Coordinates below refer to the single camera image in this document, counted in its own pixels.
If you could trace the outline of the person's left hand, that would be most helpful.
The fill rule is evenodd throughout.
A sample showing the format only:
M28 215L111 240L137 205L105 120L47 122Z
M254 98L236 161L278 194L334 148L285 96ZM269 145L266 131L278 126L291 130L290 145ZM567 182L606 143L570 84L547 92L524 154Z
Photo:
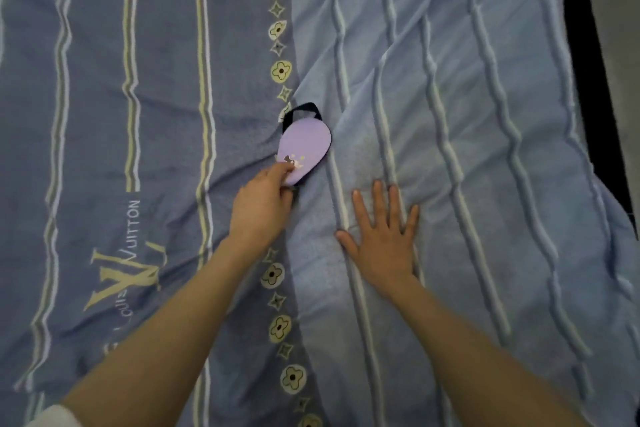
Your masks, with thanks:
M230 219L229 237L258 255L278 237L292 206L269 206L260 198L260 172L237 193Z

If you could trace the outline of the person's right hand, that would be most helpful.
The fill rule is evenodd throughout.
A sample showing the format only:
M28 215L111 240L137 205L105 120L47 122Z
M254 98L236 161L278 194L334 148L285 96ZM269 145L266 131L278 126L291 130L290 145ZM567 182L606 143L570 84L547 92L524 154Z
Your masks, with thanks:
M399 190L388 188L385 200L389 208L389 230L374 227L362 193L352 194L356 222L360 230L360 261L354 262L361 275L388 301L397 305L400 297L415 283L413 276L413 242L403 237L404 223Z

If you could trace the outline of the purple sleep eye mask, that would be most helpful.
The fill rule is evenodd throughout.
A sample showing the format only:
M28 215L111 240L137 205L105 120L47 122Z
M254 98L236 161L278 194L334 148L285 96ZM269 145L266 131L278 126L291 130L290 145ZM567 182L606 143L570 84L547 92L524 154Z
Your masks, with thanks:
M292 164L295 169L287 175L284 186L300 185L324 159L331 143L331 131L315 103L307 102L285 112L276 161Z

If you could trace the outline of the person's left forearm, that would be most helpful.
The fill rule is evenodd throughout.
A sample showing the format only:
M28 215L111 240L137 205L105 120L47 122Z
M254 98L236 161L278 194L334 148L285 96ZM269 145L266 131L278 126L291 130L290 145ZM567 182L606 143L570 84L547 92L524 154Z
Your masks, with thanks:
M237 287L279 235L230 233L211 259L61 401L81 427L175 427Z

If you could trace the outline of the person's right forearm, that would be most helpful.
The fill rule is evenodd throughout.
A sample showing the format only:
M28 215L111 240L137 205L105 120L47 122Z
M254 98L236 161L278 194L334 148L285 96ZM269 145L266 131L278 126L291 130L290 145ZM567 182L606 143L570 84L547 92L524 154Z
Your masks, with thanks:
M551 386L412 274L392 275L385 294L417 336L463 427L589 427Z

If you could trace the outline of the light blue tufted blanket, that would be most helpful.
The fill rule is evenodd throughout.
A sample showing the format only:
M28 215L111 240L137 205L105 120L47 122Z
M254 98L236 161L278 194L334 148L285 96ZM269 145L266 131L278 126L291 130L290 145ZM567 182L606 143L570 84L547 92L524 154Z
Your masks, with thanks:
M422 286L593 427L635 427L640 257L577 131L563 0L291 0L298 103L333 135L289 234L324 423L460 425L399 314L334 239L351 193L420 206Z

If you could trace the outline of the blue patterned bed sheet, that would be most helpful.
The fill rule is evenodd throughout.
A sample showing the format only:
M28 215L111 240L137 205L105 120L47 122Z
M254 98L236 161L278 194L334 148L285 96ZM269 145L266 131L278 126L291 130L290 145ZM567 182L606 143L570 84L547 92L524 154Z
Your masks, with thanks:
M312 0L0 0L0 427L211 256L269 164Z

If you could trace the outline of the white sleeve cuff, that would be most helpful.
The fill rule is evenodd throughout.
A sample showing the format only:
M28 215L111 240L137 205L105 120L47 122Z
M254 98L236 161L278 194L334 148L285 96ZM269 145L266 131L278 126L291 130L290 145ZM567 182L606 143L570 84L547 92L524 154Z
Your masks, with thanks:
M84 427L67 407L53 405L37 414L24 427Z

